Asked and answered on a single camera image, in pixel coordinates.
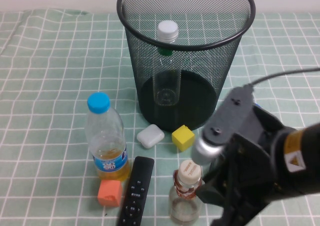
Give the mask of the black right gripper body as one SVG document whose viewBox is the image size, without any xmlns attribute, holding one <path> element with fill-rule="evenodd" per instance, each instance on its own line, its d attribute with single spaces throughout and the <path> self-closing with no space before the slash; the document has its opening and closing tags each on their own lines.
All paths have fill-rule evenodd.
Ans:
<svg viewBox="0 0 320 226">
<path fill-rule="evenodd" d="M 225 196 L 223 207 L 299 195 L 284 157 L 285 138 L 294 131 L 261 107 L 250 109 L 207 174 Z"/>
</svg>

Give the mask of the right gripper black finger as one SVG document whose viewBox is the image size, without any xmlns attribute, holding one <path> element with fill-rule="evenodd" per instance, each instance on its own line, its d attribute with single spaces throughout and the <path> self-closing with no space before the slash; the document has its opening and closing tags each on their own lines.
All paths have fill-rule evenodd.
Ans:
<svg viewBox="0 0 320 226">
<path fill-rule="evenodd" d="M 225 196 L 217 188 L 215 179 L 207 181 L 199 188 L 198 197 L 203 203 L 216 206 L 223 206 L 225 202 Z"/>
<path fill-rule="evenodd" d="M 228 206 L 224 209 L 221 218 L 214 219 L 211 226 L 244 226 L 250 223 L 267 204 L 243 203 L 237 206 Z"/>
</svg>

